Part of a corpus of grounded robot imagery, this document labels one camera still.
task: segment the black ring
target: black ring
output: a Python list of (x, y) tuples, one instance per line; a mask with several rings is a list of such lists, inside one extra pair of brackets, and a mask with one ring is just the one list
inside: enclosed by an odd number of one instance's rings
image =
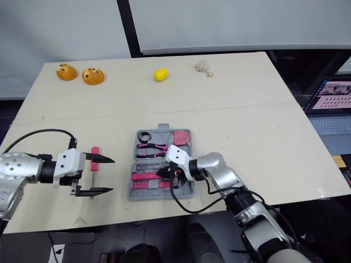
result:
[[(148, 136), (149, 138), (148, 138), (146, 141), (144, 141), (144, 140), (142, 139), (144, 136)], [(141, 133), (139, 133), (139, 135), (138, 135), (138, 140), (139, 140), (142, 144), (147, 144), (148, 141), (151, 140), (151, 134), (148, 133), (147, 131), (141, 132)]]

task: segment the tool kit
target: tool kit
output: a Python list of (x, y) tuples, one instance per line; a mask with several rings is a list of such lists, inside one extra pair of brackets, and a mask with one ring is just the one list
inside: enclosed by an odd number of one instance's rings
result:
[[(157, 130), (137, 131), (134, 159), (128, 185), (128, 199), (172, 199), (169, 190), (169, 163), (166, 152), (172, 144), (192, 155), (191, 132), (188, 129), (170, 129), (159, 124)], [(190, 198), (195, 194), (194, 182), (183, 177), (174, 179), (174, 193), (178, 198)]]

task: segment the pliers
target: pliers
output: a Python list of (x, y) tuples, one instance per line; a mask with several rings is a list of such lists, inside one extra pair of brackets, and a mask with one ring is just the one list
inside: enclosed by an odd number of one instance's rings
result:
[(155, 157), (166, 156), (168, 146), (166, 144), (139, 144), (138, 148), (139, 149), (155, 148), (158, 150), (162, 150), (162, 152), (154, 153), (152, 155), (137, 155), (137, 158), (155, 158)]
[(153, 155), (137, 155), (137, 158), (155, 158), (155, 157), (164, 157), (166, 156), (166, 151), (154, 153)]
[(168, 149), (168, 146), (166, 144), (139, 144), (138, 148), (139, 149), (155, 148), (155, 149), (166, 151)]

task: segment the white wall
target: white wall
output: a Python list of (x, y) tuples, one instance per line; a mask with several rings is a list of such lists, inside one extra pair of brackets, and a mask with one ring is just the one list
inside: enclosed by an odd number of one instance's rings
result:
[(45, 62), (130, 57), (116, 0), (0, 0), (0, 99), (25, 96)]
[(144, 54), (351, 48), (350, 0), (129, 0)]

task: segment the yellow lemon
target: yellow lemon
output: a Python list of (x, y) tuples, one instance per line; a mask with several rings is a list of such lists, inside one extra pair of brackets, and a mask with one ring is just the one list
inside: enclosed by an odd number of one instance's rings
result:
[(168, 77), (168, 70), (166, 68), (160, 68), (154, 72), (155, 81), (164, 81)]

